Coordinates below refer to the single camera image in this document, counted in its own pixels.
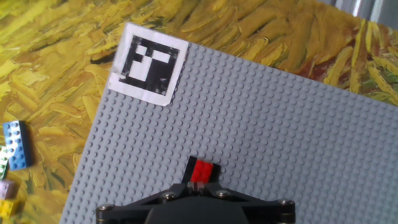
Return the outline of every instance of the screw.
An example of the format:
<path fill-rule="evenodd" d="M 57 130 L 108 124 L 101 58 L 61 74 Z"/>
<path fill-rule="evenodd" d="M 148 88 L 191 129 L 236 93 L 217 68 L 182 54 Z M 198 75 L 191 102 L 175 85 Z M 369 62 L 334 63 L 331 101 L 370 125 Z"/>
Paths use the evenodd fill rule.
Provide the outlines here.
<path fill-rule="evenodd" d="M 205 184 L 203 182 L 198 182 L 198 190 L 203 189 L 205 187 Z"/>
<path fill-rule="evenodd" d="M 281 205 L 293 205 L 294 201 L 290 199 L 279 199 L 278 203 L 280 203 Z"/>
<path fill-rule="evenodd" d="M 175 198 L 175 193 L 174 192 L 164 192 L 162 194 L 162 197 L 166 200 L 172 200 L 173 198 Z"/>
<path fill-rule="evenodd" d="M 225 198 L 225 197 L 229 196 L 229 192 L 226 190 L 217 190 L 216 194 L 217 194 L 217 197 L 219 197 L 219 198 Z"/>
<path fill-rule="evenodd" d="M 98 207 L 98 210 L 107 211 L 107 210 L 109 210 L 109 209 L 111 209 L 113 207 L 114 207 L 114 205 L 112 205 L 112 204 L 104 204 L 104 205 L 100 205 Z"/>
<path fill-rule="evenodd" d="M 193 189 L 194 188 L 193 182 L 188 182 L 187 187 Z"/>

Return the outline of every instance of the black plastic mount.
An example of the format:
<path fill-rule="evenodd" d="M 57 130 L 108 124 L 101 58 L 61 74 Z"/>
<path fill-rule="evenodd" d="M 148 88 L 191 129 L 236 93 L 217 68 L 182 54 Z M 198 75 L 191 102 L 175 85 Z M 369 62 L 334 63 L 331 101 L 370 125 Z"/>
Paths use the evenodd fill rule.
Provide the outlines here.
<path fill-rule="evenodd" d="M 266 202 L 218 183 L 173 184 L 125 206 L 99 206 L 97 224 L 295 223 L 291 200 Z"/>

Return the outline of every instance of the red lego piece on black mount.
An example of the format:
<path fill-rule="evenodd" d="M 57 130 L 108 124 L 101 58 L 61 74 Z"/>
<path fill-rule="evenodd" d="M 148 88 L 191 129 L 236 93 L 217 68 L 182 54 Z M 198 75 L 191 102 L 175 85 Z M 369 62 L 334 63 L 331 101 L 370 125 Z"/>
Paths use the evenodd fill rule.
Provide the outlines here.
<path fill-rule="evenodd" d="M 182 183 L 203 182 L 206 184 L 209 182 L 217 182 L 220 170 L 220 165 L 201 161 L 196 157 L 190 156 L 184 177 L 182 178 Z"/>

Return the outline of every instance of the lego baseplate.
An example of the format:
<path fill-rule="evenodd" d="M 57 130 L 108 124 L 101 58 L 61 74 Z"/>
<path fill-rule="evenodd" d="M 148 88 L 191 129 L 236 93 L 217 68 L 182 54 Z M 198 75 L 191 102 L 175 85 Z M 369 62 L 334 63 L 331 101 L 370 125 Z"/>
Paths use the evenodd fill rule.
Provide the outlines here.
<path fill-rule="evenodd" d="M 398 220 L 397 107 L 190 44 L 168 106 L 105 89 L 60 223 L 181 182 L 189 156 L 297 223 Z"/>

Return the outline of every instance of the textured paint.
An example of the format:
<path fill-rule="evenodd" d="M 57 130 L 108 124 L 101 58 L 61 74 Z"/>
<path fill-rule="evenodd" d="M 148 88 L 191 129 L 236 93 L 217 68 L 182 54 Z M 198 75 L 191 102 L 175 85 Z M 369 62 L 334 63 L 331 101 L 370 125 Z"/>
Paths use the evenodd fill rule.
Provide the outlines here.
<path fill-rule="evenodd" d="M 35 156 L 7 176 L 19 223 L 58 223 L 125 22 L 347 90 L 352 73 L 353 90 L 398 105 L 397 31 L 364 21 L 360 32 L 361 19 L 315 0 L 1 1 L 0 120 L 28 121 Z M 363 66 L 328 73 L 347 47 Z"/>
<path fill-rule="evenodd" d="M 353 56 L 353 48 L 346 47 L 337 56 L 335 64 L 328 71 L 328 76 L 323 80 L 325 84 L 337 86 L 340 75 L 347 64 L 347 60 Z"/>

